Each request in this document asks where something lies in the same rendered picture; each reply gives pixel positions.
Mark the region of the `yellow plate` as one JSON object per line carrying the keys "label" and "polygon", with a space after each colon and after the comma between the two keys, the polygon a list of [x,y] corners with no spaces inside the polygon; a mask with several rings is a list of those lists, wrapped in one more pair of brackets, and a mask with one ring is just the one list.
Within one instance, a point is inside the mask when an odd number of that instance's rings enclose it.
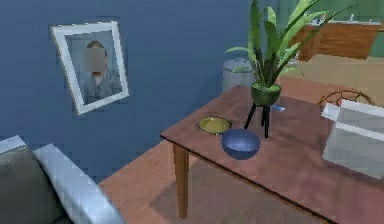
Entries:
{"label": "yellow plate", "polygon": [[222,117],[208,116],[198,122],[197,127],[203,132],[220,135],[229,130],[232,123]]}

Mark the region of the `grey round bin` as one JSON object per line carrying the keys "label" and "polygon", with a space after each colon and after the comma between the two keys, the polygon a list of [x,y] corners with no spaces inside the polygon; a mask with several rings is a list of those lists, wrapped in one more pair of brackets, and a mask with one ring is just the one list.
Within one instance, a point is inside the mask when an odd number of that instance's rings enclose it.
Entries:
{"label": "grey round bin", "polygon": [[[245,67],[245,70],[234,73],[233,70],[238,67]],[[250,62],[244,58],[225,61],[223,63],[222,78],[223,92],[226,92],[237,85],[249,87],[255,81]]]}

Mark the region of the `blue bowl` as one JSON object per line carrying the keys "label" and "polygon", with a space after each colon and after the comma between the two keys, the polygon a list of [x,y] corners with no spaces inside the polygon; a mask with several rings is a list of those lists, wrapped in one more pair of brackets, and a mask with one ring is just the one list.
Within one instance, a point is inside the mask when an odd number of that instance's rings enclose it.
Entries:
{"label": "blue bowl", "polygon": [[221,135],[223,150],[236,160],[247,160],[260,149],[261,140],[246,129],[230,129]]}

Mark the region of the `green house plant in pot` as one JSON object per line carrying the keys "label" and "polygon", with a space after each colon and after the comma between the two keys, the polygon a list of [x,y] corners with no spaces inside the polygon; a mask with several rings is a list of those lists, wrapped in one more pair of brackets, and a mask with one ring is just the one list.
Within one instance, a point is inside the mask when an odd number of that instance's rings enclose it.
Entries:
{"label": "green house plant in pot", "polygon": [[294,70],[294,67],[288,67],[288,63],[308,41],[314,38],[324,25],[338,14],[353,7],[346,7],[333,13],[311,30],[303,40],[290,45],[292,39],[306,24],[317,16],[327,13],[327,10],[322,10],[308,14],[308,10],[320,1],[299,0],[283,30],[277,28],[277,16],[272,7],[268,6],[260,10],[259,0],[251,1],[247,46],[235,46],[225,51],[225,53],[246,52],[251,72],[255,76],[255,81],[250,87],[253,104],[244,125],[245,129],[248,128],[256,108],[261,107],[261,125],[264,127],[264,136],[269,137],[270,110],[282,91],[281,85],[277,84],[276,80],[280,75]]}

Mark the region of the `white framed portrait picture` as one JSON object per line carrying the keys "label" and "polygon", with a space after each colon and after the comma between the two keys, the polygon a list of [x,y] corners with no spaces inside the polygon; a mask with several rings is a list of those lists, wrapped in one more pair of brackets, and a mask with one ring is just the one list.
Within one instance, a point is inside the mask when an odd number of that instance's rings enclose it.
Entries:
{"label": "white framed portrait picture", "polygon": [[50,30],[79,115],[129,96],[117,21]]}

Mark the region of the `brown wooden table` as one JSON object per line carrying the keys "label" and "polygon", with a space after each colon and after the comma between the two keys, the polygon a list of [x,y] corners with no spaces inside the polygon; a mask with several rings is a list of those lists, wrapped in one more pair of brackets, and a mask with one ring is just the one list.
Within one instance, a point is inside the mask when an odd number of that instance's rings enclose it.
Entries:
{"label": "brown wooden table", "polygon": [[251,106],[250,89],[236,86],[161,133],[173,144],[179,216],[187,216],[188,158],[193,155],[252,186],[330,224],[384,224],[384,181],[333,165],[321,158],[330,122],[318,105],[284,97],[273,112],[269,137],[248,160],[236,160],[221,137],[198,129],[217,115],[242,126]]}

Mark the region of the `brown wooden kitchen counter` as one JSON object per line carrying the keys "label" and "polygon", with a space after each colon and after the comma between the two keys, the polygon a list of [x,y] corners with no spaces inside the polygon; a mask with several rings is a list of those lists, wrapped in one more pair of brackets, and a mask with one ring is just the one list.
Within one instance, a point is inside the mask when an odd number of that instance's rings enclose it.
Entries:
{"label": "brown wooden kitchen counter", "polygon": [[298,60],[308,62],[317,54],[366,59],[381,28],[380,22],[330,21],[304,44]]}

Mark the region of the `white translucent box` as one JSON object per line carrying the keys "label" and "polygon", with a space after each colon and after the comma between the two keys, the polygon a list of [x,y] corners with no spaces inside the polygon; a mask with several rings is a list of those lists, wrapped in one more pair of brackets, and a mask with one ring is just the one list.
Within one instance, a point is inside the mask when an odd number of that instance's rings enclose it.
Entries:
{"label": "white translucent box", "polygon": [[340,106],[327,103],[322,116],[334,122],[323,158],[384,179],[384,108],[343,100]]}

